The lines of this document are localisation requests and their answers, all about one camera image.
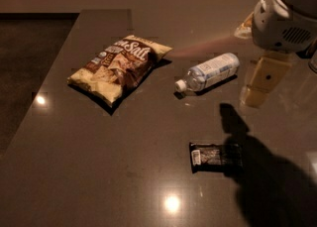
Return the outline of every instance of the floor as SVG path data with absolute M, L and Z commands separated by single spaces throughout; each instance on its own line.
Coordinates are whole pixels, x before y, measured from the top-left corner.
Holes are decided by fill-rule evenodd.
M 74 18 L 0 20 L 0 161 L 74 21 Z

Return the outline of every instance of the snack bag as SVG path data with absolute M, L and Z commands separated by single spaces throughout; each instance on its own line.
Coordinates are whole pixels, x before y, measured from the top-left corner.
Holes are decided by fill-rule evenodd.
M 117 99 L 136 88 L 170 50 L 131 35 L 105 49 L 69 77 L 67 83 L 100 97 L 112 107 Z

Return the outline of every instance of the bottle cap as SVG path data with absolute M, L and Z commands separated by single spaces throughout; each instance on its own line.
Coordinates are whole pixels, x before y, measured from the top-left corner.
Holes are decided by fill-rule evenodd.
M 176 89 L 177 92 L 186 91 L 186 89 L 187 89 L 186 82 L 184 80 L 178 80 L 175 83 L 175 89 Z

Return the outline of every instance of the candy bar wrapper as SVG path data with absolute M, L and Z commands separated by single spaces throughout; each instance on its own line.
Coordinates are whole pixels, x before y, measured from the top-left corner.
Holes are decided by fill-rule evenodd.
M 239 144 L 195 144 L 189 143 L 191 169 L 198 171 L 241 171 L 242 150 Z
M 108 47 L 67 79 L 67 83 L 92 93 L 110 107 L 138 87 L 145 75 L 171 50 L 136 36 Z

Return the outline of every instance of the bottle label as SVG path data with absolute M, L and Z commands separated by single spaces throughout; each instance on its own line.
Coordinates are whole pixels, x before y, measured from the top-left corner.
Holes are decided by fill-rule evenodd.
M 193 68 L 199 79 L 205 81 L 205 88 L 234 75 L 239 66 L 239 60 L 232 54 L 224 54 L 212 58 Z

